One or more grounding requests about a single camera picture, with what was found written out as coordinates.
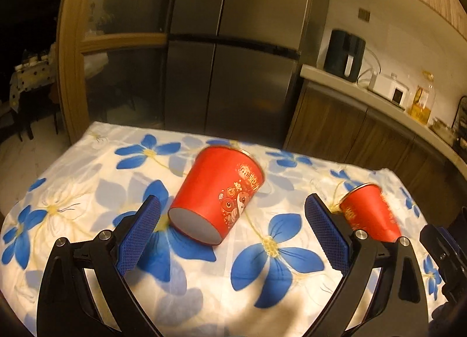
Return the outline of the kitchen counter with cabinets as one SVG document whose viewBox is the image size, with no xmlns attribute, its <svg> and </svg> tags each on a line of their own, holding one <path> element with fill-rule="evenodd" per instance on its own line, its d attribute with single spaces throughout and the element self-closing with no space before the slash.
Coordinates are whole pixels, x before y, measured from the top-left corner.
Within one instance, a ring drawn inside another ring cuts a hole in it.
<svg viewBox="0 0 467 337">
<path fill-rule="evenodd" d="M 284 148 L 369 170 L 389 169 L 427 222 L 449 226 L 466 206 L 466 163 L 428 127 L 388 101 L 302 66 Z"/>
</svg>

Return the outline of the red paper cup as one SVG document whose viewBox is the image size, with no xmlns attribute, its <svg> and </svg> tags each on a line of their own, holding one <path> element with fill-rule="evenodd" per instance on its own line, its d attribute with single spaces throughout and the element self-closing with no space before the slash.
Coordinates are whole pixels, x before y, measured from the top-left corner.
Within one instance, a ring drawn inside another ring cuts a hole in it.
<svg viewBox="0 0 467 337">
<path fill-rule="evenodd" d="M 376 241 L 395 242 L 401 237 L 393 212 L 376 184 L 362 184 L 348 192 L 339 209 L 353 230 L 364 230 Z"/>
<path fill-rule="evenodd" d="M 232 230 L 265 180 L 248 152 L 208 146 L 196 159 L 169 211 L 170 223 L 204 245 L 219 245 Z"/>
</svg>

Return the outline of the floral white blue tablecloth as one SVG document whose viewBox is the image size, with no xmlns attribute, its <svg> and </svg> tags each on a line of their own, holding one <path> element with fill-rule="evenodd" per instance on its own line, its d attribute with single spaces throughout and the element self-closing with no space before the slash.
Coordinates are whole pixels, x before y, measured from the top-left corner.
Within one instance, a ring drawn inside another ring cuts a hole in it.
<svg viewBox="0 0 467 337">
<path fill-rule="evenodd" d="M 42 169 L 22 152 L 1 167 L 1 192 L 23 192 L 1 227 L 1 293 L 30 332 L 56 241 L 114 230 L 150 196 L 161 217 L 125 279 L 165 336 L 302 336 L 342 279 L 306 220 L 306 198 L 336 211 L 363 184 L 381 189 L 410 241 L 428 310 L 445 301 L 419 240 L 426 220 L 390 170 L 101 122 Z"/>
</svg>

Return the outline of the black dish rack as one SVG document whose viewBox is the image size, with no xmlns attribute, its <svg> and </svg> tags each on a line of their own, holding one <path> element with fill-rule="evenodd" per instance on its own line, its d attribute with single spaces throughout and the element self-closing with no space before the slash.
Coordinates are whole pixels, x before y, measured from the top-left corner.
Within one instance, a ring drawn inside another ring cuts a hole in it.
<svg viewBox="0 0 467 337">
<path fill-rule="evenodd" d="M 454 116 L 454 121 L 451 126 L 455 132 L 456 140 L 454 142 L 454 150 L 466 149 L 466 103 L 467 96 L 463 95 L 457 104 L 457 110 Z"/>
</svg>

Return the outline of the steel bowl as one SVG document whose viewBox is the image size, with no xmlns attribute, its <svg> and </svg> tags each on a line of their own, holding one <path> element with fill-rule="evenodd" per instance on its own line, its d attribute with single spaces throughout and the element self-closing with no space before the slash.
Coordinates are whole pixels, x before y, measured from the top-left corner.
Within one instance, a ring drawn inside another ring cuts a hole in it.
<svg viewBox="0 0 467 337">
<path fill-rule="evenodd" d="M 453 143 L 457 138 L 456 132 L 437 117 L 433 119 L 430 129 L 446 143 Z"/>
</svg>

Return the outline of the cooking oil bottle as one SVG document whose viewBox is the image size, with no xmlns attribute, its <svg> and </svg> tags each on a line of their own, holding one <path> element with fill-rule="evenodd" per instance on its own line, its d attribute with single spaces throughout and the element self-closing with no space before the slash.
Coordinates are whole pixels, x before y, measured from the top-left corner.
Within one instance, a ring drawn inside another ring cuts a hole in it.
<svg viewBox="0 0 467 337">
<path fill-rule="evenodd" d="M 424 84 L 417 86 L 408 115 L 421 124 L 427 125 L 431 110 L 435 104 L 436 92 L 434 75 L 429 71 L 422 71 L 422 75 L 424 77 Z"/>
</svg>

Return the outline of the white rice cooker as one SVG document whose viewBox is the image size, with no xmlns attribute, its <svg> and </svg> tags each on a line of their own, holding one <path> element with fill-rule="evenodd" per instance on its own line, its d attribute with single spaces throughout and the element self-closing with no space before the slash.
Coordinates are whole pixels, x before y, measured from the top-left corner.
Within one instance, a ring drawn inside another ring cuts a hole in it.
<svg viewBox="0 0 467 337">
<path fill-rule="evenodd" d="M 394 73 L 388 76 L 374 72 L 367 89 L 401 109 L 406 109 L 407 107 L 410 89 Z"/>
</svg>

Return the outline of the distant dotted cloth table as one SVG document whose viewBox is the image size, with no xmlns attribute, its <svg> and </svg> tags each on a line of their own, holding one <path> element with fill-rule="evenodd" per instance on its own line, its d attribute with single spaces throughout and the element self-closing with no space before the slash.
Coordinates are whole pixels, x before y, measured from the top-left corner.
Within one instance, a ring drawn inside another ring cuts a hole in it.
<svg viewBox="0 0 467 337">
<path fill-rule="evenodd" d="M 19 131 L 26 130 L 33 140 L 31 123 L 42 116 L 53 116 L 55 133 L 58 133 L 57 113 L 60 111 L 57 84 L 56 43 L 46 54 L 30 57 L 15 67 L 10 79 L 9 104 L 13 121 Z"/>
</svg>

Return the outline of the black air fryer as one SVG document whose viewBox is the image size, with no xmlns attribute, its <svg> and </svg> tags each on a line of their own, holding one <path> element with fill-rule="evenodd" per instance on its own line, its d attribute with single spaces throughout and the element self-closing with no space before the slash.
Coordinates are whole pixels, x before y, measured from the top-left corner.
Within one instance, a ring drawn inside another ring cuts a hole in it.
<svg viewBox="0 0 467 337">
<path fill-rule="evenodd" d="M 333 29 L 325 55 L 324 70 L 356 83 L 362 67 L 366 41 L 342 29 Z"/>
</svg>

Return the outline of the wooden glass door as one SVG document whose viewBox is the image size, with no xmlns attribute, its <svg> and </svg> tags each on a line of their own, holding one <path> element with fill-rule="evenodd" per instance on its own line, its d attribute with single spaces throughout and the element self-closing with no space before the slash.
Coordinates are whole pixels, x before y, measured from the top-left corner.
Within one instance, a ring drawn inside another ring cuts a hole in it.
<svg viewBox="0 0 467 337">
<path fill-rule="evenodd" d="M 61 0 L 56 58 L 70 141 L 92 122 L 164 125 L 175 0 Z"/>
</svg>

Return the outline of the dark steel refrigerator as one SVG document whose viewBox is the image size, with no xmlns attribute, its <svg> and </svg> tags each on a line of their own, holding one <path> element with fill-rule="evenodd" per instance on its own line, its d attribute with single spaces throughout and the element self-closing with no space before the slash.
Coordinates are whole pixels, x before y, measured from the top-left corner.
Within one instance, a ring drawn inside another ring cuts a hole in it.
<svg viewBox="0 0 467 337">
<path fill-rule="evenodd" d="M 329 0 L 175 0 L 165 82 L 169 130 L 283 145 L 315 65 Z"/>
</svg>

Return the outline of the wall socket plate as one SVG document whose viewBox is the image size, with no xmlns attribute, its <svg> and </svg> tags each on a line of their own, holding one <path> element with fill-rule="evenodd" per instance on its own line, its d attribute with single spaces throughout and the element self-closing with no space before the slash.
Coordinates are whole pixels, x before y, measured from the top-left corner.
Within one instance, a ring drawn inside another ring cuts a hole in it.
<svg viewBox="0 0 467 337">
<path fill-rule="evenodd" d="M 364 22 L 369 22 L 370 21 L 370 16 L 371 13 L 369 10 L 364 9 L 364 8 L 359 8 L 358 9 L 358 18 Z"/>
</svg>

